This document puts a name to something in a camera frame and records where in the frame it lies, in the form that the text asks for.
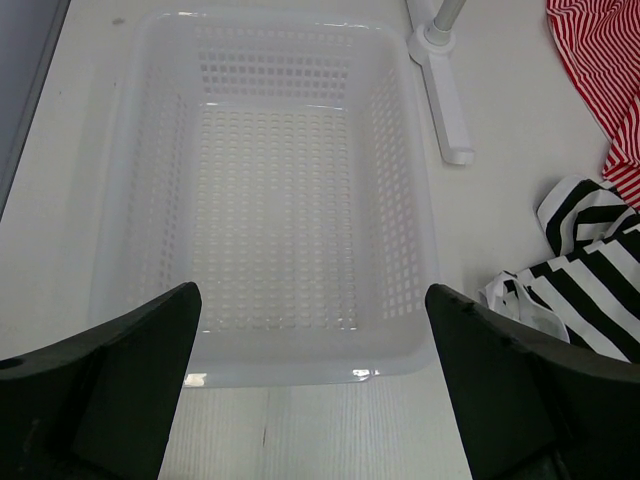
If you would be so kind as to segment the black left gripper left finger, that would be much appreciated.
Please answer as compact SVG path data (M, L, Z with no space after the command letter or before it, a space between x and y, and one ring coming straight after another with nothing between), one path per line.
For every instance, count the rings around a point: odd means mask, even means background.
M186 282L2 360L2 478L157 478L201 307L197 285Z

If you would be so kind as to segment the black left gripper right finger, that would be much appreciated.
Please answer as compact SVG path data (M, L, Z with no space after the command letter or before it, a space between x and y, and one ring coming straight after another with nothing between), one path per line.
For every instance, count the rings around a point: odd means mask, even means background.
M638 478L638 365L443 284L429 287L425 307L473 478Z

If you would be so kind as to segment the black white striped tank top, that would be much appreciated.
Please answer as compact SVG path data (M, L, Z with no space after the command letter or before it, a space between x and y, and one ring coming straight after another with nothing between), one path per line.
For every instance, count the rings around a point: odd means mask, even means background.
M501 272L483 304L522 325L628 363L639 361L639 213L612 188L562 179L537 218L553 258Z

